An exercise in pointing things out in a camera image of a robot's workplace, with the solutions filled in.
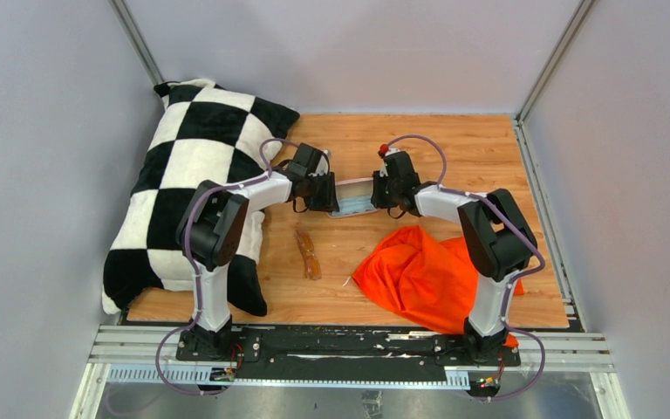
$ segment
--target black checkered pillow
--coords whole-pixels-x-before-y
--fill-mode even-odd
[[[263,172],[263,141],[285,138],[299,114],[255,96],[198,79],[155,91],[166,112],[147,151],[129,210],[104,265],[103,306],[116,313],[149,286],[191,290],[193,271],[175,242],[196,187],[205,180],[240,182]],[[272,159],[281,144],[264,150]],[[258,316],[267,306],[258,284],[263,212],[248,217],[229,267],[228,301]]]

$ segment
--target wooden floor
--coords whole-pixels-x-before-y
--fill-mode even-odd
[[[336,180],[368,177],[378,169],[379,145],[402,134],[422,134],[437,141],[448,157],[446,186],[473,191],[509,189],[540,250],[549,257],[527,177],[508,117],[443,115],[303,115],[291,139],[332,151]],[[427,143],[406,140],[422,181],[435,180],[439,155]],[[291,157],[284,148],[278,160]],[[352,281],[343,283],[387,234],[402,225],[420,224],[438,240],[461,235],[461,226],[438,219],[404,216],[393,220],[384,211],[343,219],[323,213],[295,214],[290,204],[267,209],[258,275],[269,315],[263,318],[232,309],[235,322],[405,325],[408,320],[372,303]],[[318,281],[304,278],[304,265],[294,230],[310,233],[322,266]],[[509,320],[515,326],[566,327],[568,322],[554,272],[523,279],[526,294],[513,298]],[[130,320],[186,320],[193,310],[191,292],[146,290],[129,311]]]

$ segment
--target gray wall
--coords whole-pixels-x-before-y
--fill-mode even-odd
[[[519,110],[578,0],[130,0],[166,79],[305,112]]]
[[[670,2],[600,0],[528,124],[635,418],[670,416]]]
[[[107,1],[0,1],[0,417],[66,417],[160,104]]]

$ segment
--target orange fabric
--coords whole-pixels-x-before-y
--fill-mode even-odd
[[[478,278],[463,237],[439,243],[419,225],[384,238],[352,275],[377,305],[445,334],[463,334]],[[517,346],[511,335],[507,346]]]

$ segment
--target metal frame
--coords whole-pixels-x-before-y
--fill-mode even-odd
[[[164,81],[161,71],[155,63],[140,29],[134,22],[125,0],[109,0],[117,13],[127,37],[138,54],[140,62],[146,69],[148,77],[154,85]],[[577,325],[580,332],[544,331],[537,333],[546,347],[546,371],[586,372],[590,374],[597,395],[597,402],[604,418],[623,418],[629,416],[625,400],[620,392],[619,382],[612,358],[608,351],[605,338],[601,333],[584,333],[584,316],[574,302],[575,292],[573,281],[564,267],[564,252],[557,240],[554,229],[555,218],[550,210],[548,199],[544,193],[544,182],[537,170],[537,161],[530,138],[525,131],[525,121],[533,111],[556,71],[564,54],[568,51],[571,41],[590,13],[594,0],[580,0],[573,17],[568,23],[563,36],[559,39],[543,70],[538,76],[521,110],[510,115],[514,118],[513,128],[523,165],[528,175],[540,221],[546,234],[551,254],[551,262],[557,273],[559,289],[565,304],[570,324]],[[275,328],[277,326],[255,327]],[[99,410],[101,397],[108,381],[124,382],[160,382],[154,373],[154,355],[163,336],[171,330],[171,326],[100,326],[93,343],[79,391],[74,400],[70,418],[94,418]],[[407,333],[395,333],[390,339],[409,340],[425,339],[433,336],[425,330],[413,330]],[[508,367],[510,371],[527,373],[539,362],[540,352],[535,341],[518,337],[522,364],[519,367]],[[178,336],[170,338],[161,349],[161,357],[169,375],[174,382],[191,382],[199,375],[195,372],[201,367],[230,367],[229,362],[179,362],[175,359]],[[495,367],[444,367],[446,380],[424,383],[424,388],[459,388],[463,377],[469,372],[483,374],[494,371]],[[420,388],[414,382],[335,382],[335,381],[292,381],[292,380],[238,380],[235,385],[247,386],[286,386],[286,387],[347,387],[347,388]]]
[[[517,114],[516,119],[518,122],[525,122],[532,112],[533,107],[538,102],[538,99],[543,93],[550,77],[553,75],[553,72],[556,71],[558,64],[561,62],[562,57],[569,49],[571,41],[576,37],[579,28],[584,23],[587,15],[591,10],[591,7],[594,5],[595,0],[581,0],[577,9],[574,11],[574,15],[571,17],[569,24],[566,25],[564,34],[558,40],[556,47],[553,49],[553,52],[550,54],[548,61],[546,61],[543,70],[541,71],[536,84],[530,89],[530,94],[525,99],[523,106],[520,109],[520,112]]]
[[[161,74],[161,69],[158,68],[158,65],[155,64],[153,59],[153,54],[150,53],[150,50],[147,48],[145,39],[140,33],[140,28],[134,22],[132,13],[127,7],[125,0],[109,0],[109,4],[112,5],[114,12],[117,14],[117,18],[120,20],[122,28],[124,28],[127,38],[129,38],[130,43],[134,51],[137,52],[137,57],[140,59],[142,66],[145,67],[147,76],[153,82],[153,86],[159,85],[163,81],[163,76]]]

